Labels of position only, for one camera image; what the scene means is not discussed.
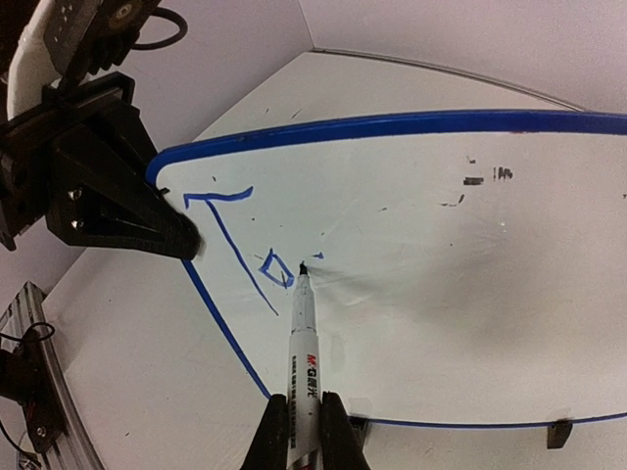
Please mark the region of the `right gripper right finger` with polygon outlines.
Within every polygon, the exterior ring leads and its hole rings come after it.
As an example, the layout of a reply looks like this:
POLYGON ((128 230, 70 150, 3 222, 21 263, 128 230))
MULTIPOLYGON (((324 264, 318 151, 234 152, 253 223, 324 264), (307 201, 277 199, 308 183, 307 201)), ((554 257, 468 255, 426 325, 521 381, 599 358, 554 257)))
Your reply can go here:
POLYGON ((324 469, 370 470, 338 394, 324 392, 320 410, 320 445, 324 469))

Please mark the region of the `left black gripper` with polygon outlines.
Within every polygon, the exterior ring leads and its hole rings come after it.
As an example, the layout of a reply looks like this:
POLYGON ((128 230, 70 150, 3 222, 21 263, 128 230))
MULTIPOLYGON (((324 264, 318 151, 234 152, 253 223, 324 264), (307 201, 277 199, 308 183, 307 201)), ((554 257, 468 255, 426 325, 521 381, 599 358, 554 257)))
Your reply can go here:
POLYGON ((156 148, 119 72, 155 1, 5 1, 1 242, 35 222, 70 246, 193 259, 198 229, 145 179, 156 148))

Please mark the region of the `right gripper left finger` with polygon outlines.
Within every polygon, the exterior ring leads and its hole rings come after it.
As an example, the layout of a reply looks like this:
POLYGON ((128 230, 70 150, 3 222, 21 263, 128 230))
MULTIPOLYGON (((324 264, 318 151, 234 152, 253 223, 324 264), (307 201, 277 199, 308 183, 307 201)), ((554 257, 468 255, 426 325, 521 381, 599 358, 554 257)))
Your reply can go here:
POLYGON ((289 440, 287 398, 272 395, 265 407, 241 470, 285 470, 289 440))

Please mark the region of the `white whiteboard marker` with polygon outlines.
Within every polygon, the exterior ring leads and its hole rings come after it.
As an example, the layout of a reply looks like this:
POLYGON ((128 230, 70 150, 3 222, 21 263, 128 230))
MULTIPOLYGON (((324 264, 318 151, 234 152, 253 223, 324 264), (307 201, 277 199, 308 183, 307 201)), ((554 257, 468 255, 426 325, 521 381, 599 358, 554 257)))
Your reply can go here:
POLYGON ((289 338, 289 435, 287 467, 320 469, 320 373, 315 300, 308 268, 302 263, 296 282, 289 338))

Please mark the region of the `blue framed whiteboard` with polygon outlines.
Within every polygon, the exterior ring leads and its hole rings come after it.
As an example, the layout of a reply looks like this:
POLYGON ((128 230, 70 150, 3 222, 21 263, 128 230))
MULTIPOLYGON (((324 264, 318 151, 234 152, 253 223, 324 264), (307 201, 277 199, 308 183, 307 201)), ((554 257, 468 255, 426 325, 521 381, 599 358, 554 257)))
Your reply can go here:
POLYGON ((626 411, 626 118, 474 110, 220 136, 147 180, 202 238, 192 284, 264 395, 298 271, 321 384, 384 423, 626 411))

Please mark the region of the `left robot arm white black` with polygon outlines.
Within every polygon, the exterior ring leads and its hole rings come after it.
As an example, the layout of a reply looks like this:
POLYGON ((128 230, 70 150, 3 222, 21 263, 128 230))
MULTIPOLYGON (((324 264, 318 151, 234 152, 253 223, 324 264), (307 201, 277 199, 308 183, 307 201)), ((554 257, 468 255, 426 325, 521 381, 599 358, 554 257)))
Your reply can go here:
POLYGON ((1 5, 1 242, 35 222, 65 244, 192 259, 194 223, 147 179, 154 146, 119 72, 132 51, 185 37, 157 1, 1 5))

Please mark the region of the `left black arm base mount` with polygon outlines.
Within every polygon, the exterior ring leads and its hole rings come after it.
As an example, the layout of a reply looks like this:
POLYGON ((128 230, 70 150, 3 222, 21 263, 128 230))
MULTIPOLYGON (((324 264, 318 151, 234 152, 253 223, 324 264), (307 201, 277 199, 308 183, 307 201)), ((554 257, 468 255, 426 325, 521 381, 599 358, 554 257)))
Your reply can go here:
POLYGON ((37 453, 46 453, 66 431, 58 394, 38 345, 1 350, 1 397, 22 408, 37 453))

